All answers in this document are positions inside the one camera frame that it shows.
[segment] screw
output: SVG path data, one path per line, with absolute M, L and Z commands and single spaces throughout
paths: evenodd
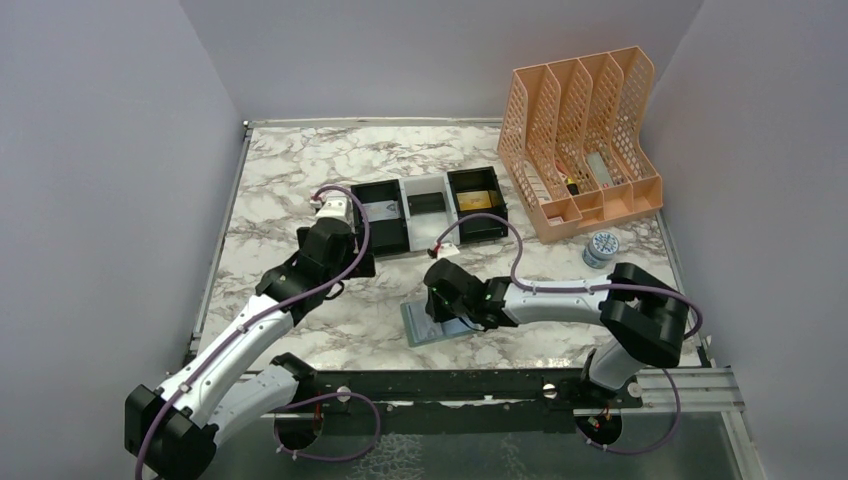
M 347 388 L 347 387 L 345 387 L 344 385 L 342 385 L 341 387 L 339 387 L 339 389 L 338 389 L 338 390 L 336 390 L 336 391 L 337 391 L 337 392 L 339 392 L 339 393 L 350 393 L 350 389 L 349 389 L 349 388 Z M 337 398 L 338 398 L 338 399 L 339 399 L 339 401 L 340 401 L 340 402 L 342 402 L 342 403 L 345 403 L 345 402 L 347 402 L 348 400 L 350 400 L 350 397 L 348 397 L 348 396 L 340 396 L 340 397 L 337 397 Z
M 553 383 L 546 383 L 544 387 L 542 387 L 542 395 L 545 398 L 553 400 L 556 398 L 556 387 Z
M 639 385 L 636 382 L 631 382 L 627 385 L 627 393 L 629 393 L 633 398 L 640 398 L 642 396 L 642 385 Z

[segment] orange desk organizer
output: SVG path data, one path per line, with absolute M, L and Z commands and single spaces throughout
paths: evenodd
M 498 154 L 542 243 L 662 207 L 662 178 L 639 146 L 653 80 L 639 47 L 513 72 Z M 595 153 L 611 185 L 599 185 L 589 168 Z

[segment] cable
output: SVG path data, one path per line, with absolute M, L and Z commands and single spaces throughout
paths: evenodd
M 315 413 L 312 415 L 312 430 L 316 430 L 324 420 L 321 417 L 321 404 L 315 405 Z
M 343 188 L 343 187 L 340 187 L 338 185 L 325 185 L 325 186 L 319 188 L 318 191 L 316 191 L 315 194 L 312 196 L 312 198 L 314 200 L 317 200 L 319 195 L 321 195 L 322 193 L 324 193 L 328 190 L 335 190 L 337 192 L 342 192 L 345 195 L 347 195 L 348 198 L 350 198 L 351 201 L 353 201 L 353 203 L 356 205 L 356 208 L 359 209 L 359 213 L 362 216 L 362 218 L 368 218 L 367 212 L 365 211 L 365 206 L 362 205 L 362 202 L 360 202 L 359 199 L 356 198 L 356 196 L 353 193 L 351 193 L 350 190 Z M 351 264 L 342 273 L 340 273 L 338 276 L 327 281 L 326 283 L 324 283 L 322 285 L 319 285 L 319 286 L 317 286 L 317 287 L 315 287 L 311 290 L 307 290 L 307 291 L 305 291 L 301 294 L 295 295 L 294 297 L 287 298 L 286 300 L 283 300 L 282 302 L 280 302 L 280 303 L 278 303 L 278 304 L 276 304 L 272 307 L 266 308 L 265 310 L 254 315 L 250 320 L 246 321 L 243 324 L 244 329 L 242 331 L 236 330 L 233 333 L 231 333 L 227 338 L 225 338 L 224 341 L 222 341 L 218 345 L 218 347 L 215 348 L 215 350 L 213 350 L 212 353 L 209 354 L 208 357 L 206 357 L 206 359 L 203 361 L 203 363 L 201 363 L 200 366 L 198 366 L 194 370 L 194 373 L 192 373 L 186 379 L 184 384 L 187 385 L 188 387 L 191 387 L 191 385 L 194 384 L 194 382 L 197 381 L 198 378 L 200 378 L 200 376 L 203 374 L 203 372 L 206 371 L 207 368 L 209 368 L 209 365 L 211 365 L 218 358 L 218 356 L 221 355 L 221 352 L 223 352 L 227 347 L 229 347 L 230 344 L 236 338 L 238 338 L 240 335 L 243 335 L 244 333 L 250 331 L 250 327 L 255 325 L 257 322 L 259 322 L 263 318 L 267 317 L 271 313 L 282 310 L 283 308 L 286 308 L 289 305 L 297 303 L 297 302 L 303 300 L 304 298 L 311 297 L 312 295 L 315 295 L 316 293 L 327 290 L 328 288 L 332 288 L 333 285 L 339 283 L 345 277 L 347 277 L 350 274 L 350 272 L 352 272 L 357 267 L 357 265 L 359 265 L 359 262 L 361 262 L 362 259 L 365 257 L 365 251 L 367 250 L 368 242 L 371 239 L 371 226 L 369 225 L 368 222 L 362 222 L 362 224 L 365 227 L 365 235 L 362 239 L 362 248 L 359 249 L 359 253 L 356 255 L 356 258 L 353 259 L 353 262 L 351 262 Z M 159 424 L 162 423 L 162 419 L 165 418 L 165 415 L 168 413 L 168 411 L 171 409 L 171 407 L 174 406 L 174 404 L 177 402 L 177 400 L 179 400 L 180 397 L 182 397 L 182 395 L 183 395 L 183 391 L 181 389 L 177 389 L 174 392 L 174 394 L 167 401 L 165 401 L 165 404 L 162 406 L 162 408 L 159 410 L 159 412 L 153 418 L 153 422 L 150 423 L 150 427 L 148 427 L 147 432 L 144 434 L 144 439 L 142 440 L 141 446 L 138 449 L 138 456 L 137 456 L 136 462 L 135 462 L 135 478 L 136 478 L 136 480 L 144 480 L 142 478 L 142 472 L 144 471 L 144 458 L 147 456 L 147 451 L 150 449 L 150 442 L 153 441 L 153 436 L 156 432 L 156 429 L 159 427 Z
M 609 403 L 608 403 L 608 404 L 606 404 L 606 405 L 604 405 L 604 409 L 603 409 L 603 410 L 601 410 L 601 412 L 600 412 L 600 413 L 598 413 L 598 414 L 597 414 L 597 415 L 595 415 L 595 416 L 596 416 L 596 417 L 604 417 L 604 418 L 606 418 L 607 420 L 609 420 L 609 417 L 610 417 L 610 413 L 609 413 Z
M 486 329 L 484 329 L 484 328 L 474 328 L 474 327 L 472 327 L 471 325 L 468 324 L 468 321 L 465 320 L 465 318 L 463 318 L 463 317 L 456 317 L 456 318 L 458 318 L 459 321 L 462 322 L 463 325 L 468 327 L 469 330 L 473 330 L 475 332 L 485 332 L 486 331 Z
M 277 453 L 286 452 L 292 456 L 293 459 L 297 458 L 308 458 L 310 460 L 318 460 L 320 462 L 349 462 L 351 460 L 356 460 L 357 458 L 365 455 L 370 452 L 377 446 L 377 441 L 380 439 L 380 430 L 382 429 L 381 421 L 380 421 L 380 411 L 377 409 L 377 405 L 374 405 L 374 402 L 371 401 L 370 398 L 356 392 L 333 392 L 327 393 L 324 395 L 318 395 L 317 397 L 310 398 L 308 400 L 304 400 L 302 402 L 292 403 L 283 407 L 286 410 L 292 410 L 295 408 L 300 408 L 305 405 L 311 405 L 313 403 L 323 402 L 324 400 L 330 398 L 338 398 L 338 397 L 353 397 L 363 402 L 367 403 L 369 407 L 371 407 L 371 411 L 374 412 L 374 436 L 371 437 L 371 441 L 368 442 L 368 445 L 365 446 L 362 450 L 350 454 L 343 455 L 341 457 L 325 457 L 323 455 L 312 455 L 309 453 L 300 453 L 298 450 L 289 450 L 283 445 L 283 442 L 280 441 L 279 431 L 277 430 L 276 425 L 274 426 L 274 440 L 277 442 L 278 448 Z
M 436 244 L 433 247 L 433 250 L 438 251 L 439 247 L 441 247 L 441 245 L 442 245 L 442 240 L 444 240 L 444 238 L 451 232 L 451 230 L 453 230 L 454 228 L 456 228 L 457 226 L 459 226 L 463 222 L 474 219 L 474 218 L 489 218 L 491 220 L 495 220 L 497 222 L 502 223 L 507 228 L 509 228 L 510 231 L 512 231 L 512 234 L 515 236 L 515 243 L 518 245 L 518 253 L 515 255 L 515 261 L 512 262 L 512 268 L 509 271 L 509 276 L 510 276 L 510 280 L 512 280 L 512 283 L 515 284 L 516 287 L 518 287 L 518 288 L 520 288 L 524 291 L 528 291 L 528 292 L 532 291 L 532 292 L 538 292 L 538 293 L 568 293 L 568 294 L 572 294 L 572 293 L 585 293 L 586 292 L 586 288 L 583 288 L 583 287 L 532 287 L 530 285 L 522 283 L 521 280 L 519 280 L 518 276 L 516 275 L 516 270 L 518 269 L 518 262 L 521 261 L 521 255 L 524 254 L 524 241 L 521 240 L 521 235 L 518 233 L 518 230 L 515 229 L 515 226 L 513 226 L 511 223 L 504 220 L 503 218 L 501 218 L 497 215 L 493 215 L 491 213 L 473 213 L 471 215 L 468 215 L 467 217 L 462 217 L 459 220 L 453 222 L 436 239 Z M 675 300 L 678 300 L 678 301 L 685 303 L 687 306 L 689 306 L 689 308 L 692 309 L 692 312 L 695 314 L 695 325 L 692 326 L 692 330 L 689 330 L 688 332 L 686 332 L 683 335 L 684 339 L 689 338 L 692 335 L 695 335 L 696 333 L 698 333 L 698 330 L 701 329 L 701 325 L 703 324 L 704 314 L 701 312 L 701 309 L 697 305 L 695 305 L 695 303 L 693 303 L 691 300 L 689 300 L 686 296 L 684 296 L 684 295 L 682 295 L 678 292 L 675 292 L 673 290 L 666 290 L 664 288 L 658 288 L 658 287 L 649 287 L 647 285 L 627 285 L 627 284 L 623 284 L 623 283 L 610 283 L 608 285 L 593 285 L 593 286 L 589 287 L 590 292 L 599 292 L 599 291 L 603 291 L 603 290 L 627 290 L 627 291 L 632 291 L 632 292 L 645 292 L 645 293 L 651 293 L 651 294 L 655 294 L 655 295 L 665 295 L 665 296 L 671 297 Z
M 641 455 L 643 453 L 653 452 L 654 450 L 656 450 L 660 447 L 663 447 L 663 446 L 665 446 L 665 444 L 670 442 L 671 438 L 674 437 L 674 434 L 677 433 L 677 429 L 680 428 L 680 417 L 681 417 L 682 408 L 681 408 L 681 405 L 680 405 L 680 392 L 677 390 L 677 384 L 674 383 L 674 379 L 671 378 L 671 374 L 668 373 L 668 370 L 663 368 L 662 371 L 665 374 L 665 376 L 668 377 L 668 383 L 671 384 L 671 391 L 674 392 L 674 405 L 675 405 L 674 423 L 671 424 L 671 428 L 668 429 L 668 433 L 666 433 L 663 438 L 659 439 L 656 443 L 654 443 L 653 445 L 650 445 L 648 447 L 637 448 L 635 450 L 624 450 L 624 449 L 621 449 L 621 448 L 610 447 L 609 445 L 601 445 L 600 443 L 597 443 L 594 440 L 587 437 L 586 434 L 583 433 L 583 430 L 580 430 L 578 428 L 577 431 L 580 432 L 581 435 L 583 435 L 583 438 L 586 439 L 586 443 L 597 448 L 597 449 L 599 449 L 599 450 L 603 450 L 603 451 L 608 452 L 608 453 L 614 453 L 616 455 Z

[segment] white wall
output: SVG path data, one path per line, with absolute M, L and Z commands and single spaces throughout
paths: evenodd
M 501 116 L 513 68 L 641 45 L 702 0 L 181 0 L 249 119 Z
M 176 0 L 0 2 L 0 478 L 130 478 L 241 135 Z
M 770 478 L 848 470 L 848 4 L 706 0 L 644 146 Z

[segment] white connector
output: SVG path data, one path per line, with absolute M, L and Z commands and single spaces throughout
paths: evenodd
M 347 197 L 330 197 L 324 201 L 321 210 L 315 214 L 316 220 L 319 218 L 335 218 L 341 220 L 348 225 L 353 225 L 353 215 L 350 199 Z
M 320 198 L 310 198 L 309 206 L 312 207 L 316 212 L 318 212 L 318 210 L 321 210 L 321 207 L 324 206 L 324 201 Z

